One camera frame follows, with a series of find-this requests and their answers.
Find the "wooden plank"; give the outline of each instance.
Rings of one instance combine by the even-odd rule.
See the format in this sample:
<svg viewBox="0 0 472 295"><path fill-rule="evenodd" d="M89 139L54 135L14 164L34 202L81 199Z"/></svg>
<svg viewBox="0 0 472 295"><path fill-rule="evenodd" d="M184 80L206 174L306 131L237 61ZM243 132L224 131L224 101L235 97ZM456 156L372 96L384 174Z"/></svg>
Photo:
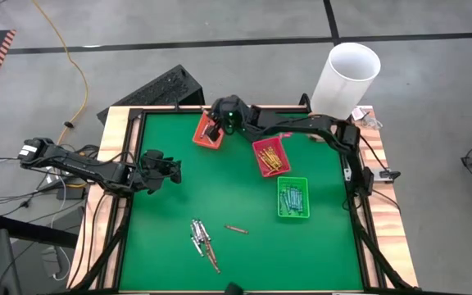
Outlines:
<svg viewBox="0 0 472 295"><path fill-rule="evenodd" d="M375 118L374 111L371 111L368 116ZM380 137L380 132L369 127L362 127L360 124L356 124L361 129L361 134L369 142L369 145L374 149L376 155L382 161L384 166L388 166L387 159L385 157L384 146ZM360 143L361 156L364 159L366 166L372 168L381 168L381 165L374 158L373 153L367 147L367 145L361 141ZM394 187L392 184L374 184L374 190L377 190L384 195L390 197L393 201L397 202L396 194L394 193ZM373 192L372 196L369 197L370 209L373 216L374 230L376 232L379 249L389 261L394 270L410 285L418 286L416 280L415 269L412 263L411 254L409 247L407 246L406 233L403 228L402 218L400 212L390 201L385 200L384 197L379 196ZM370 278L375 276L374 264L372 257L368 263ZM377 286L375 280L371 280L372 286Z"/></svg>
<svg viewBox="0 0 472 295"><path fill-rule="evenodd" d="M271 107L271 108L305 108L304 106L260 106L260 107ZM173 106L136 106L136 107L111 107L109 109L107 123L103 131L102 144L98 154L99 160L108 160L116 156L121 152L123 148L123 142L125 139L126 126L128 122L128 115L130 108L143 108L147 110L172 110L175 107ZM210 109L210 106L182 106L184 110L197 110L197 109ZM374 112L372 111L369 116L374 117ZM384 147L380 138L378 130L367 129L361 127L361 133L366 140L369 141L372 148L375 150L376 154L382 160L385 166L388 165L388 162L385 158ZM137 140L138 128L136 126L133 128L133 133L131 135L131 141L129 145L129 150L134 152L134 147ZM361 142L361 155L364 159L364 162L367 166L371 168L379 168L379 163L375 160L372 152L369 148ZM396 196L394 193L394 188L392 184L375 184L374 189L380 191L381 193L387 195L392 200L396 201ZM88 208L87 216L85 218L85 228L88 233L85 237L85 241L82 241L83 235L80 231L78 245L74 254L74 261L79 261L79 257L82 255L81 245L85 243L85 250L83 253L84 260L81 264L81 270L75 279L75 284L83 278L87 269L87 259L89 253L92 253L92 260L94 261L103 249L104 239L106 235L106 229L108 226L109 216L111 214L111 197L108 197L107 200L104 200L100 208L98 209L98 218L97 218L97 230L94 236L95 243L93 244L93 249L89 251L90 243L90 230L91 230L91 217L95 206L98 203L98 199L102 195L102 190L93 186L90 190L88 197ZM121 200L120 207L125 206L125 200ZM411 254L409 253L409 248L407 246L406 235L403 229L402 219L396 207L386 201L383 197L376 196L376 193L370 197L370 209L373 212L374 227L377 233L378 243L380 251L386 256L388 261L394 267L394 269L400 274L400 276L409 284L417 286L416 276L414 267L411 260ZM123 210L118 211L116 219L116 228L122 217ZM373 258L369 253L369 250L365 248L365 256L368 266L368 275L370 277L371 285L376 286L376 274L374 271ZM112 286L112 280L116 268L116 258L117 258L117 249L112 253L109 263L107 265L107 276L105 280L105 287L110 288ZM77 268L77 263L73 263L70 270L70 278L74 276L75 269Z"/></svg>
<svg viewBox="0 0 472 295"><path fill-rule="evenodd" d="M103 131L102 142L99 148L98 160L106 161L112 159L114 156L121 152L123 148L123 142L125 139L125 132L127 129L127 122L129 118L129 108L111 108L109 110L109 119L105 124L105 129ZM92 223L93 223L93 214L96 210L96 206L99 202L99 199L103 195L103 190L97 186L93 185L88 191L87 198L87 210L85 213L84 227L82 226L79 230L78 243L76 245L72 267L70 268L70 275L68 283L76 275L76 270L78 268L79 259L83 255L83 260L79 267L79 271L75 276L74 283L72 286L75 286L81 281L81 279L87 273L87 269L93 265L96 259L103 251L103 246L105 243L105 236L107 234L107 226L109 217L111 214L111 204L112 197L106 196L102 201L101 206L98 208L98 213L96 214L96 224L94 230L94 240L92 249L90 248L90 239L92 232ZM83 230L85 230L85 239L83 240Z"/></svg>

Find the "green mat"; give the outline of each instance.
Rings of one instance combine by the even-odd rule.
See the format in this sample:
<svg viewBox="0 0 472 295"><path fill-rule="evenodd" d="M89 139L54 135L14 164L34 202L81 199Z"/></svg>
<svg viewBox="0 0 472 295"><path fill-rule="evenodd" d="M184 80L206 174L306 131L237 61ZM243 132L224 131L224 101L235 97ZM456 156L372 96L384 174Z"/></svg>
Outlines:
<svg viewBox="0 0 472 295"><path fill-rule="evenodd" d="M229 282L255 291L362 289L338 154L304 134L282 139L292 167L284 176L308 178L311 217L280 218L277 180L261 176L252 145L234 134L218 151L197 146L199 117L147 115L142 152L182 160L183 182L135 195L120 290L219 291ZM192 218L212 237L220 275L190 240Z"/></svg>

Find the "concrete floor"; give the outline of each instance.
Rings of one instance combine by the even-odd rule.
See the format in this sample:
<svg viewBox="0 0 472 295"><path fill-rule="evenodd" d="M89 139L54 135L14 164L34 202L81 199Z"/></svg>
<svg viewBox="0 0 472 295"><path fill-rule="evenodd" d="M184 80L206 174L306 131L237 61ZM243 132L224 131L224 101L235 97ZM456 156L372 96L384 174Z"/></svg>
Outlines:
<svg viewBox="0 0 472 295"><path fill-rule="evenodd" d="M208 39L330 36L319 0L41 0L70 46ZM333 1L342 36L472 32L472 1ZM0 6L13 48L58 47L30 1ZM397 199L420 286L472 293L472 178L460 157L472 147L472 39L365 43L382 71L361 101L384 127L385 151L402 172ZM207 103L235 93L250 103L297 103L312 93L332 44L75 53L89 105L66 142L99 144L95 114L181 63ZM57 138L83 99L78 73L62 53L9 55L0 73L0 156L26 138ZM31 191L42 175L0 165L0 196ZM16 204L0 206L0 214ZM31 220L60 203L38 197L11 215Z"/></svg>

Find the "white bucket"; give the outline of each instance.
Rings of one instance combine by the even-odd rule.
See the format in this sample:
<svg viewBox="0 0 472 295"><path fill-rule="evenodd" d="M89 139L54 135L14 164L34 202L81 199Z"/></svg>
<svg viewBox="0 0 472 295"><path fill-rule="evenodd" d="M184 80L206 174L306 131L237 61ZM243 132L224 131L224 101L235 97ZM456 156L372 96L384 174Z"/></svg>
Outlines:
<svg viewBox="0 0 472 295"><path fill-rule="evenodd" d="M347 119L380 72L380 67L380 59L366 46L358 43L335 46L312 94L312 111Z"/></svg>

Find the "red container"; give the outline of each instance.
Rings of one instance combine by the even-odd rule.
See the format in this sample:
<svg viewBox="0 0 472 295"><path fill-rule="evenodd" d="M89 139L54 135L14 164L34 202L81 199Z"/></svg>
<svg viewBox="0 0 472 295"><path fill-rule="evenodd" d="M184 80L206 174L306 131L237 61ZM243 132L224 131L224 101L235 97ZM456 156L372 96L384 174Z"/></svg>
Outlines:
<svg viewBox="0 0 472 295"><path fill-rule="evenodd" d="M260 151L269 147L275 151L279 160L282 162L282 167L277 171L269 169L269 167L267 167L267 165L261 160L259 156ZM291 170L291 166L288 163L287 154L284 150L284 145L282 145L282 141L279 137L273 137L254 142L252 143L252 149L254 150L254 155L256 156L256 160L258 161L258 166L260 167L261 175L263 177L280 175Z"/></svg>
<svg viewBox="0 0 472 295"><path fill-rule="evenodd" d="M218 149L223 139L224 132L220 129L220 137L215 142L211 141L208 136L205 135L205 130L209 125L214 125L214 122L209 119L206 112L202 113L200 121L197 123L196 132L193 136L193 142L197 145L201 145L206 148Z"/></svg>

